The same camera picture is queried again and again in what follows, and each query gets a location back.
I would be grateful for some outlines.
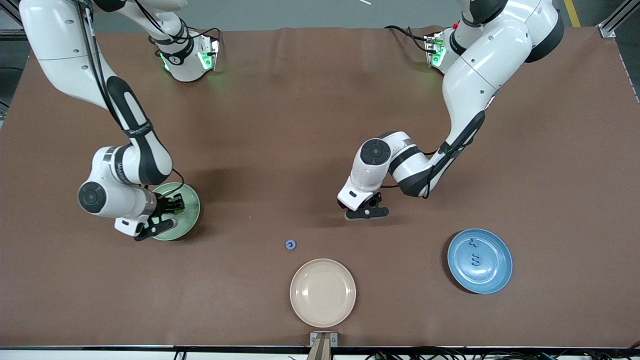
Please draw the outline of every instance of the brown tablecloth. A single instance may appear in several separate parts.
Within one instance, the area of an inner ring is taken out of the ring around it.
[[[347,222],[335,196],[360,144],[449,131],[442,78],[381,29],[226,33],[217,74],[179,83],[146,35],[105,34],[202,200],[184,241],[136,243],[76,193],[93,153],[127,142],[106,111],[63,95],[32,57],[0,132],[2,345],[297,345],[295,271],[343,263],[358,297],[341,345],[629,346],[640,337],[640,108],[616,43],[567,29],[503,86],[476,140],[428,200]],[[455,285],[457,232],[513,255],[493,295]],[[294,251],[285,241],[295,239]]]

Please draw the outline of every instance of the metal bracket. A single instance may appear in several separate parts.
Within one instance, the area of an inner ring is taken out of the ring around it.
[[[0,29],[0,41],[3,40],[27,41],[27,34],[23,29]]]
[[[4,10],[15,22],[22,25],[20,19],[20,10],[18,9],[18,0],[0,0],[0,11]]]
[[[331,348],[338,346],[338,333],[331,331],[314,331],[309,334],[311,350],[307,360],[330,360]]]
[[[608,18],[598,24],[600,36],[614,38],[614,30],[620,26],[629,16],[640,7],[640,0],[624,0],[622,4]]]
[[[596,28],[598,28],[598,31],[600,32],[600,36],[602,38],[614,38],[614,37],[616,37],[616,32],[615,31],[606,32],[604,29],[602,29],[602,23],[596,25]]]
[[[309,334],[309,346],[313,346],[314,341],[320,334],[328,334],[331,347],[338,347],[338,333],[335,331],[314,331]]]

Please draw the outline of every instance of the white robotic arm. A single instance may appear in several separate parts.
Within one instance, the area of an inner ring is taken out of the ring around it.
[[[149,222],[184,208],[179,196],[163,197],[141,186],[165,181],[172,159],[129,85],[102,57],[91,27],[91,3],[23,0],[20,14],[49,81],[69,96],[109,110],[130,141],[95,153],[89,178],[78,191],[80,205],[94,215],[116,218],[116,229],[136,240],[175,227],[174,219]]]
[[[176,80],[195,81],[214,70],[219,39],[199,34],[172,12],[185,7],[186,0],[93,1],[102,10],[121,13],[146,30],[160,50],[165,69]]]
[[[489,8],[496,8],[494,0],[460,2],[470,6],[469,3],[483,1]],[[544,57],[559,43],[563,25],[550,0],[503,3],[497,7],[498,14],[479,16],[476,9],[474,13],[480,19],[477,24],[466,19],[472,13],[467,8],[457,29],[446,29],[426,39],[434,50],[429,55],[430,64],[445,74],[442,91],[451,117],[449,136],[430,158],[401,131],[366,141],[338,194],[340,206],[347,209],[348,220],[388,214],[386,208],[378,206],[381,201],[378,190],[386,172],[405,195],[429,197],[443,173],[482,126],[484,111],[498,89],[521,64]],[[370,149],[378,148],[372,154]]]

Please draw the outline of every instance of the green indicator light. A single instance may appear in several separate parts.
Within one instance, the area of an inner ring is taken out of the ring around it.
[[[433,66],[440,66],[440,64],[442,64],[442,58],[446,53],[447,49],[444,46],[441,47],[440,50],[435,55],[433,55]]]
[[[198,53],[198,57],[200,57],[200,62],[202,63],[202,67],[205,70],[211,69],[211,67],[213,66],[211,64],[211,56],[207,54]]]
[[[164,59],[164,55],[162,55],[162,53],[160,53],[160,59],[162,59],[162,62],[164,63],[164,69],[170,71],[169,65],[166,64],[166,60]]]

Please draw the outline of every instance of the blue plate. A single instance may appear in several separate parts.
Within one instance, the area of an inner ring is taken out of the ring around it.
[[[468,229],[456,235],[449,245],[447,261],[453,277],[465,289],[478,294],[500,291],[513,271],[507,245],[482,229]]]

